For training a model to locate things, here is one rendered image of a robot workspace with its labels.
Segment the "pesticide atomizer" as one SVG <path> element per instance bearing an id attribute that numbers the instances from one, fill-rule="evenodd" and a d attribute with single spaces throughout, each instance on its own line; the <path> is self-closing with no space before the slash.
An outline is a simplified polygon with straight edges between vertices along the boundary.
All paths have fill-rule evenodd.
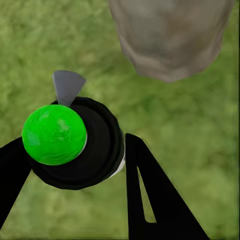
<path id="1" fill-rule="evenodd" d="M 57 100 L 35 110 L 22 128 L 22 143 L 33 172 L 62 190 L 92 187 L 119 173 L 126 163 L 125 139 L 108 107 L 77 96 L 84 76 L 52 74 Z"/>

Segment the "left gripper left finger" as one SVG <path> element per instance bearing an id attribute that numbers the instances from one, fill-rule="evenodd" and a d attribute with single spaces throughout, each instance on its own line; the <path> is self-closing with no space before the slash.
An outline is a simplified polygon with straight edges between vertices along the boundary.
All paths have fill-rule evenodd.
<path id="1" fill-rule="evenodd" d="M 0 230 L 31 171 L 22 137 L 0 148 Z"/>

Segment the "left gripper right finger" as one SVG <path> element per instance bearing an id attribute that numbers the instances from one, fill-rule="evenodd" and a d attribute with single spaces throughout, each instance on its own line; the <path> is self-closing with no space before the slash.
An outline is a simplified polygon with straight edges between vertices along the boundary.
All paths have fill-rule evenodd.
<path id="1" fill-rule="evenodd" d="M 210 240 L 145 142 L 126 133 L 129 240 Z M 156 223 L 145 219 L 139 168 Z"/>

